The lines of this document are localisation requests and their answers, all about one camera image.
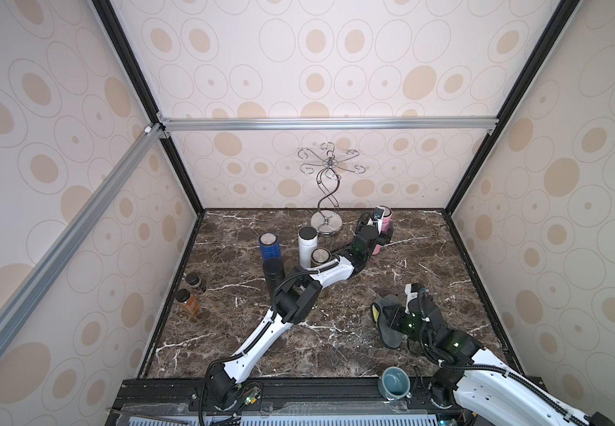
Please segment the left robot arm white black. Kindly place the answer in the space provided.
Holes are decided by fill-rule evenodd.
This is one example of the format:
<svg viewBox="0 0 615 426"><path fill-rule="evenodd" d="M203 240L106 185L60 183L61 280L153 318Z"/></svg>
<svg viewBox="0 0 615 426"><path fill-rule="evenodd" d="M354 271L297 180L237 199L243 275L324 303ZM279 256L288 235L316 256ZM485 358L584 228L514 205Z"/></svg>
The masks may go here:
<svg viewBox="0 0 615 426"><path fill-rule="evenodd" d="M204 388L216 405L232 406L241 385L278 337L305 320L324 289L360 273L375 247L387 245L393 234L392 227L384 232L378 225L359 225L353 241L332 252L329 262L314 268L298 268L279 283L259 326L234 354L213 361L206 370Z"/></svg>

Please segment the grey yellow cleaning cloth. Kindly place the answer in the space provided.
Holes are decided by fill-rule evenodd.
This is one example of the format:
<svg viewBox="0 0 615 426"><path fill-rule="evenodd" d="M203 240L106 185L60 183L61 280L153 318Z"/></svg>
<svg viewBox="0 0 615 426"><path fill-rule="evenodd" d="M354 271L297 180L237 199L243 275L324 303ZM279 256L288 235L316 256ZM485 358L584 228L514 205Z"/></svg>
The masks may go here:
<svg viewBox="0 0 615 426"><path fill-rule="evenodd" d="M372 319L383 345L388 349L399 349L403 339L400 322L406 315L401 300L398 296L390 294L377 298L370 308Z"/></svg>

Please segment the gold thermos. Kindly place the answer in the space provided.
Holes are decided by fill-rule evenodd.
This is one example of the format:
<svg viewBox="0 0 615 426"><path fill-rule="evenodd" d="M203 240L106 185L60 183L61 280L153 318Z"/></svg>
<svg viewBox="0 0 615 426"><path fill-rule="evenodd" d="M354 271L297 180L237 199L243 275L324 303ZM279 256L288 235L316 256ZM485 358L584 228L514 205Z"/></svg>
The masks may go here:
<svg viewBox="0 0 615 426"><path fill-rule="evenodd" d="M310 264L312 268L323 266L332 259L332 254L326 248L316 248L310 257Z"/></svg>

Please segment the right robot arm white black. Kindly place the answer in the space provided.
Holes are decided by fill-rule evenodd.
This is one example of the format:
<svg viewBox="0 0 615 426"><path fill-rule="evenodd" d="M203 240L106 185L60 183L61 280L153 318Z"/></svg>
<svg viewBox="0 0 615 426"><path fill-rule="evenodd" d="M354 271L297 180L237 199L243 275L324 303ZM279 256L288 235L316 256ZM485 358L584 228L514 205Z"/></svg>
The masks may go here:
<svg viewBox="0 0 615 426"><path fill-rule="evenodd" d="M556 399L462 330L451 328L424 291L406 305L390 295L371 305L385 346L416 343L438 370L424 393L438 408L459 406L493 425L612 425L602 413L587 415Z"/></svg>

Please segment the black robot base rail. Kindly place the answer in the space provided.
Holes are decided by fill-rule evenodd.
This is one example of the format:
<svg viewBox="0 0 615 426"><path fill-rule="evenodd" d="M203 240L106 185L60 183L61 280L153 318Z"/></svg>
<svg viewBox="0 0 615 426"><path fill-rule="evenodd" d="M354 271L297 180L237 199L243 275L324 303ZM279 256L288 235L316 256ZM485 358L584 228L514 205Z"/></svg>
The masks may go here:
<svg viewBox="0 0 615 426"><path fill-rule="evenodd" d="M133 379L119 387L108 425L485 425L469 410L439 408L413 378L411 392L385 399L378 378L257 378L229 408L200 379Z"/></svg>

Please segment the pink thermos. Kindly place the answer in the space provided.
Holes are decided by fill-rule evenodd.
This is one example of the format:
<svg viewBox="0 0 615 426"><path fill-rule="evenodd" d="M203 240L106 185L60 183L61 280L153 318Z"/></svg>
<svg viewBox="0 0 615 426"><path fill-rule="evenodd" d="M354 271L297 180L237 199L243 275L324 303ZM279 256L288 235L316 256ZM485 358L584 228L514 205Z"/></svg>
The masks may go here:
<svg viewBox="0 0 615 426"><path fill-rule="evenodd" d="M380 231L382 233L386 233L388 231L390 222L392 220L392 210L389 207L387 207L387 206L380 206L380 209L382 209L382 215L381 215L381 218L379 220L379 224L381 226ZM378 244L376 246L376 248L374 249L372 255L373 256L378 255L378 253L380 252L381 248L382 248L382 246L380 244Z"/></svg>

